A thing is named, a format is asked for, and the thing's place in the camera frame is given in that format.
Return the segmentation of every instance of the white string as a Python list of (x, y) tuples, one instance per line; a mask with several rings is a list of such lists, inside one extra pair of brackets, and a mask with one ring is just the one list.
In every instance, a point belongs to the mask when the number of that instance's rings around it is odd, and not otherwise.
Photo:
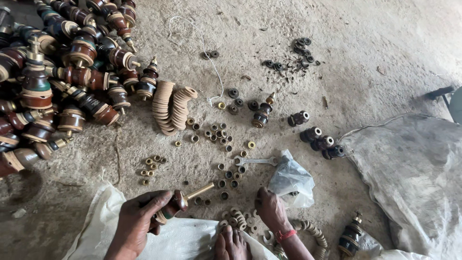
[[(170, 19), (170, 22), (169, 22), (169, 31), (170, 31), (170, 35), (169, 35), (169, 39), (174, 42), (176, 45), (179, 45), (179, 43), (175, 42), (173, 39), (172, 39), (172, 30), (171, 30), (171, 24), (172, 24), (172, 20), (175, 19), (175, 18), (180, 18), (180, 19), (183, 19), (185, 21), (187, 21), (188, 23), (190, 23), (192, 26), (194, 26), (194, 28), (196, 28), (199, 33), (201, 34), (201, 38), (202, 38), (202, 50), (204, 51), (204, 53), (207, 53), (205, 51), (205, 44), (204, 44), (204, 36), (202, 35), (202, 32), (200, 31), (199, 28), (197, 28), (196, 25), (194, 25), (193, 23), (191, 23), (190, 21), (186, 20), (185, 18), (181, 17), (181, 16), (174, 16)], [(220, 80), (220, 84), (221, 84), (221, 94), (219, 96), (216, 96), (216, 97), (211, 97), (211, 98), (207, 98), (207, 102), (210, 103), (210, 106), (213, 106), (212, 105), (212, 99), (215, 99), (215, 98), (221, 98), (223, 96), (223, 92), (225, 91), (225, 88), (223, 87), (223, 82), (221, 81), (221, 77), (220, 77), (220, 74), (218, 73), (218, 70), (217, 70), (217, 67), (215, 67), (215, 63), (213, 63), (213, 61), (210, 59), (209, 56), (207, 56), (208, 60), (212, 63), (213, 65), (213, 68), (215, 69), (215, 72), (217, 73), (217, 76), (218, 76), (218, 79)]]

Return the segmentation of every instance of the bare foot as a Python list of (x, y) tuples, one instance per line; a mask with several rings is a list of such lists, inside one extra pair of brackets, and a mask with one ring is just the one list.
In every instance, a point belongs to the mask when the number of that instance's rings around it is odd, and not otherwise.
[(215, 260), (251, 260), (250, 247), (241, 231), (226, 226), (215, 242)]

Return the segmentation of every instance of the clear plastic bag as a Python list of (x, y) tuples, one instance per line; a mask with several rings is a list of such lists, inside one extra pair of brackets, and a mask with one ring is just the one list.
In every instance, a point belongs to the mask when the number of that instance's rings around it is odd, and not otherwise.
[(285, 202), (286, 208), (308, 208), (315, 202), (315, 182), (309, 172), (296, 162), (289, 150), (281, 151), (281, 160), (269, 181), (268, 190)]

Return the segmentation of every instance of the spanner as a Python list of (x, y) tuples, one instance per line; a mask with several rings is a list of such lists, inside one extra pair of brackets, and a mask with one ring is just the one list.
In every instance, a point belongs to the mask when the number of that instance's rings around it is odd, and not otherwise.
[(274, 235), (271, 231), (268, 230), (269, 233), (269, 239), (266, 239), (265, 235), (262, 235), (263, 237), (263, 242), (267, 245), (273, 245), (274, 243)]
[(269, 163), (269, 164), (271, 164), (273, 166), (278, 165), (278, 160), (274, 156), (269, 158), (269, 159), (247, 159), (247, 158), (242, 158), (242, 157), (236, 155), (236, 157), (234, 157), (234, 160), (236, 160), (236, 159), (239, 160), (239, 163), (236, 163), (236, 166), (241, 166), (241, 165), (243, 165), (244, 163), (247, 163), (247, 162)]

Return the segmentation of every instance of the hand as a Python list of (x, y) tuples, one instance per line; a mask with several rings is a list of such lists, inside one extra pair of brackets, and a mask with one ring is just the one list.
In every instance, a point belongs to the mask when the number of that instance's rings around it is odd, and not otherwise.
[(261, 187), (257, 192), (255, 208), (263, 223), (274, 234), (278, 231), (285, 234), (293, 229), (287, 219), (284, 204), (276, 194), (269, 192), (265, 187)]
[(135, 259), (146, 246), (146, 234), (159, 235), (151, 228), (151, 217), (167, 205), (170, 191), (146, 192), (122, 204), (119, 223), (105, 259)]

